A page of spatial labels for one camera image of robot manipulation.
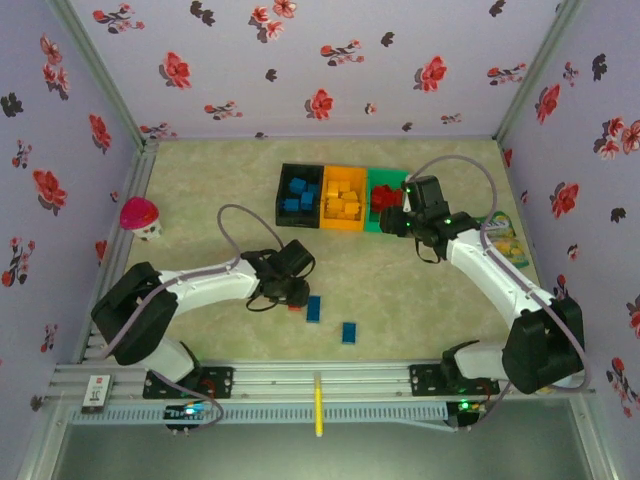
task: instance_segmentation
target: yellow cube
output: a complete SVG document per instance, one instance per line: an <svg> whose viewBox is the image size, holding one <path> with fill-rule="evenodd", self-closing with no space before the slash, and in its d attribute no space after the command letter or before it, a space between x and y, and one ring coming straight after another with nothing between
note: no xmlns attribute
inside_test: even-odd
<svg viewBox="0 0 640 480"><path fill-rule="evenodd" d="M338 198L340 194L340 182L337 180L329 180L327 184L327 197Z"/></svg>
<svg viewBox="0 0 640 480"><path fill-rule="evenodd" d="M327 200L327 211L338 213L342 211L344 202L341 198L330 198Z"/></svg>
<svg viewBox="0 0 640 480"><path fill-rule="evenodd" d="M357 215L360 212L360 204L357 202L348 202L344 205L344 213L347 215Z"/></svg>
<svg viewBox="0 0 640 480"><path fill-rule="evenodd" d="M343 193L341 197L345 202L357 202L358 194L353 190L347 193Z"/></svg>

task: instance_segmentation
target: purple cable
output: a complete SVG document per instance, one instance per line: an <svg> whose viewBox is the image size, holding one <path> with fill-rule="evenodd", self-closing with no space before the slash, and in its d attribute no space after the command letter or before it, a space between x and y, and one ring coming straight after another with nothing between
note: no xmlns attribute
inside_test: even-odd
<svg viewBox="0 0 640 480"><path fill-rule="evenodd" d="M186 282L188 280L191 280L192 278L198 278L198 277L203 277L203 276L207 276L207 275L215 275L215 274L218 274L218 273L224 273L224 272L226 272L228 270L233 269L236 265L238 265L238 263L240 263L240 254L242 253L240 251L240 247L231 238L231 236L227 233L227 231L225 230L224 226L222 225L222 212L224 212L228 208L237 208L238 210L242 210L243 212L248 213L249 215L251 215L253 218L258 220L262 225L264 225L264 227L267 230L269 230L269 232L277 240L278 244L280 245L280 248L284 248L284 243L282 242L282 239L278 236L278 234L275 232L275 230L273 228L271 228L269 226L269 224L267 224L267 222L265 222L262 219L262 217L260 217L257 213L254 213L251 210L249 210L248 208L243 207L242 205L237 205L235 203L228 203L226 205L223 205L222 207L220 207L220 210L218 210L217 221L218 221L218 228L220 229L220 233L222 233L222 236L227 240L227 242L229 242L229 244L236 251L236 256L233 258L231 263L229 263L228 265L225 265L224 267L210 268L210 269L207 269L207 270L201 270L201 271L198 271L198 272L191 272L191 273L179 275L179 276L174 277L171 280L163 283L162 285L159 285L156 288L154 288L149 293L149 295L147 295L142 300L140 305L138 305L138 307L134 310L134 312L131 314L131 316L129 317L127 322L120 329L118 334L115 337L113 337L113 340L111 340L109 345L106 346L106 348L104 349L104 352L102 353L101 359L105 359L111 354L113 349L118 346L118 344L122 341L122 339L127 334L127 332L131 329L131 327L133 326L135 321L138 319L138 317L140 316L142 311L145 309L145 307L147 305L149 305L151 300L153 300L153 298L156 295L158 295L160 292L162 292L163 290L166 290L167 288L169 288L172 285L175 285L178 282ZM224 410L222 409L222 405L220 405L219 402L217 402L213 398L207 397L207 396L202 395L202 394L200 394L198 392L194 392L193 390L189 390L188 388L184 388L184 387L172 382L171 380L166 378L164 375L162 375L162 374L160 374L160 373L158 373L158 372L156 372L154 370L151 370L151 372L156 377L158 377L158 379L160 379L161 381L163 381L164 383L166 383L170 387L175 388L176 390L179 390L181 392L187 393L189 395L192 395L192 396L194 396L196 398L200 398L200 399L202 399L204 401L210 402L213 406L215 406L218 409L220 414L214 420L212 420L211 422L208 422L208 423L206 423L204 425L198 426L197 427L198 429L201 429L201 428L204 428L204 427L210 427L210 426L215 425L216 423L218 423L220 420L222 420L222 417L224 415Z"/></svg>
<svg viewBox="0 0 640 480"><path fill-rule="evenodd" d="M417 178L424 170L426 170L431 165L441 162L443 160L450 160L450 159L463 160L465 162L468 162L478 167L482 171L482 173L484 173L485 177L487 177L487 180L489 180L489 184L491 185L491 193L492 193L491 210L489 210L489 213L487 214L485 221L482 223L482 226L480 227L480 242L482 243L482 248L484 249L485 252L487 252L489 257L495 262L495 264L498 265L498 267L500 267L527 295L530 295L531 298L533 298L533 300L538 305L540 305L541 308L544 309L544 311L551 317L551 319L556 323L556 325L558 325L558 328L562 330L562 333L564 333L567 336L567 338L571 342L571 345L573 346L573 348L578 353L578 356L580 357L580 361L582 362L582 365L584 367L584 379L582 383L577 387L553 386L552 388L559 391L565 391L565 392L579 392L579 391L586 390L587 387L589 386L589 383L591 382L591 369L589 367L589 363L587 360L587 356L584 352L584 349L580 345L580 342L578 342L578 339L575 337L575 335L573 335L573 333L571 333L571 330L569 330L569 328L564 324L564 322L560 319L560 317L558 317L556 312L554 312L538 295L536 295L533 291L531 291L527 286L527 284L524 283L522 280L520 280L520 278L518 278L518 276L515 275L502 262L502 260L489 249L489 241L487 240L485 231L486 231L487 225L493 218L493 214L498 209L498 189L496 188L496 184L495 184L495 181L493 180L493 177L491 176L491 173L489 173L489 171L484 167L484 165L482 165L481 163L479 163L478 161L472 158L465 157L464 155L442 155L440 157L434 158L430 162L425 163L422 167L418 169L416 173L411 175L410 180L414 180L415 178ZM508 390L508 387L510 386L511 384L509 383L507 388L505 388L505 391L500 395L500 397L498 397L498 399L496 400L496 403L494 403L493 408L495 408L495 405L500 400L502 400L502 398L504 398L505 392L506 390Z"/></svg>

